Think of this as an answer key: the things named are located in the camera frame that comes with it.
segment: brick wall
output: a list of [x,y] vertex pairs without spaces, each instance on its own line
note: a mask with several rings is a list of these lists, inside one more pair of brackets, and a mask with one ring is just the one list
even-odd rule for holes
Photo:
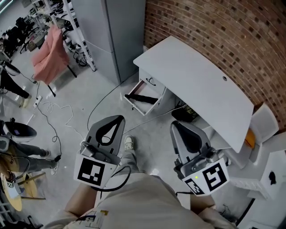
[[280,0],[147,0],[145,45],[174,36],[286,128],[286,7]]

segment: desk drawer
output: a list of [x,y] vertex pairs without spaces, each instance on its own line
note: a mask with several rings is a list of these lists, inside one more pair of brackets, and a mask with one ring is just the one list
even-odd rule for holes
[[154,91],[163,94],[165,86],[141,68],[139,68],[139,78],[147,83]]
[[140,80],[139,83],[128,93],[131,94],[137,94],[137,95],[143,95],[143,96],[149,96],[152,98],[157,98],[155,104],[147,103],[147,102],[140,102],[134,99],[124,98],[136,109],[138,110],[142,115],[149,114],[154,108],[156,108],[162,98],[162,95],[158,92],[154,91],[153,88],[149,86],[145,81]]

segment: shoe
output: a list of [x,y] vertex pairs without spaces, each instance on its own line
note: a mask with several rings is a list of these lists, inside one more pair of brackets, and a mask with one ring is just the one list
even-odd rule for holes
[[124,140],[125,150],[134,149],[134,139],[131,135],[127,135]]
[[31,100],[32,96],[29,95],[26,99],[24,99],[23,108],[26,108]]
[[59,168],[59,162],[55,165],[55,167],[50,171],[52,176],[55,176],[58,173],[58,168]]
[[46,152],[46,154],[44,156],[40,156],[40,157],[49,157],[51,155],[50,150],[44,150]]
[[25,100],[25,99],[21,97],[21,101],[20,101],[20,107],[23,107],[23,104],[24,104],[24,100]]

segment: pink jacket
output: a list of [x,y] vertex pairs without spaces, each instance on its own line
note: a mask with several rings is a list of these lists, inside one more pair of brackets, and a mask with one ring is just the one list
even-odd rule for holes
[[69,63],[63,47],[63,34],[60,28],[52,25],[41,49],[32,57],[35,69],[34,79],[49,85]]

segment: orange object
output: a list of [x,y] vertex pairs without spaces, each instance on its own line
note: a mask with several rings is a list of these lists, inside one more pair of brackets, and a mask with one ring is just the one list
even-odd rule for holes
[[49,85],[69,63],[69,57],[63,47],[63,34],[55,25],[50,27],[48,36],[41,49],[32,57],[35,69],[34,79]]
[[255,135],[251,129],[248,129],[246,137],[245,137],[245,143],[251,148],[255,147]]

